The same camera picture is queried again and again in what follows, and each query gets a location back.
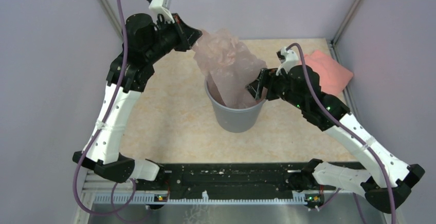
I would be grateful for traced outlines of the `translucent pink trash bag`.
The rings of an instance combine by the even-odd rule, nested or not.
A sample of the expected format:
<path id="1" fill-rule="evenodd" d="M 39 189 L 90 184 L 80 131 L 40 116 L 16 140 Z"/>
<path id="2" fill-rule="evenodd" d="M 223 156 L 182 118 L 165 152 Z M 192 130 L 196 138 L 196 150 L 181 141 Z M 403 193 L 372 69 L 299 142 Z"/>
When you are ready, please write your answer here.
<path id="1" fill-rule="evenodd" d="M 192 49 L 213 99 L 234 109 L 258 104 L 246 85 L 267 67 L 266 62 L 251 53 L 247 45 L 227 29 L 202 30 L 202 33 Z"/>

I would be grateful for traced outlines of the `grey plastic trash bin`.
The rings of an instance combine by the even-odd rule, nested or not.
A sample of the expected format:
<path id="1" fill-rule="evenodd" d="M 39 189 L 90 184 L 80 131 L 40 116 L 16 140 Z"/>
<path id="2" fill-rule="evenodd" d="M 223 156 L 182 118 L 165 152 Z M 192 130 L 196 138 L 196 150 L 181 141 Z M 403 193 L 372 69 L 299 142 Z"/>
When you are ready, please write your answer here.
<path id="1" fill-rule="evenodd" d="M 263 104 L 266 102 L 264 99 L 258 104 L 249 108 L 229 108 L 221 105 L 212 97 L 207 80 L 204 81 L 204 88 L 208 98 L 211 101 L 218 124 L 224 130 L 231 133 L 243 133 L 251 129 L 259 117 Z"/>

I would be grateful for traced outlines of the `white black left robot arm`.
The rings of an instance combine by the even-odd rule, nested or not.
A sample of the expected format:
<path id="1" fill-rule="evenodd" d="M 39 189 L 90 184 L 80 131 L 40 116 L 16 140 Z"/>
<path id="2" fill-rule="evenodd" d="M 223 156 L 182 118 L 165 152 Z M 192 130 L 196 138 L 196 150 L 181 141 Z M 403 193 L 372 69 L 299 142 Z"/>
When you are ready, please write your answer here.
<path id="1" fill-rule="evenodd" d="M 177 13 L 172 17 L 172 23 L 164 21 L 161 14 L 156 22 L 145 13 L 126 19 L 127 49 L 110 65 L 102 108 L 89 140 L 92 146 L 72 156 L 73 162 L 104 179 L 117 183 L 145 181 L 153 190 L 165 183 L 162 166 L 148 159 L 123 156 L 119 149 L 133 107 L 155 72 L 154 64 L 173 50 L 190 50 L 203 34 Z"/>

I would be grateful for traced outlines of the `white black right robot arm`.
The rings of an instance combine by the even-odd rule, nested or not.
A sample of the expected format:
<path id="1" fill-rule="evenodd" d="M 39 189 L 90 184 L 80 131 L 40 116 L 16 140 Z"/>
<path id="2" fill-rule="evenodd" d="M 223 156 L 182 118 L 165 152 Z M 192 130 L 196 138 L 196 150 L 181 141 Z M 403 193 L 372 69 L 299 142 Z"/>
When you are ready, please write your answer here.
<path id="1" fill-rule="evenodd" d="M 405 202 L 425 170 L 390 153 L 338 97 L 323 92 L 319 82 L 318 73 L 297 65 L 288 71 L 263 68 L 246 85 L 255 99 L 281 99 L 298 108 L 308 123 L 336 139 L 362 165 L 362 169 L 355 170 L 312 159 L 297 177 L 295 190 L 333 186 L 364 197 L 383 213 L 392 213 Z"/>

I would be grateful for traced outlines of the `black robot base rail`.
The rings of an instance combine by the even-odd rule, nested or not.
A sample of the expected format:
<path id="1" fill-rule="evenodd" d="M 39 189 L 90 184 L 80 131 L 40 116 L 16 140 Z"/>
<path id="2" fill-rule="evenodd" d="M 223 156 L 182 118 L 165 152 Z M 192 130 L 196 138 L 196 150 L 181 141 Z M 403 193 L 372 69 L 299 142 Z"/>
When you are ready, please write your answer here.
<path id="1" fill-rule="evenodd" d="M 170 199 L 211 200 L 291 199 L 321 187 L 304 178 L 305 162 L 283 163 L 167 163 L 155 181 L 138 179 L 137 191 L 164 191 Z"/>

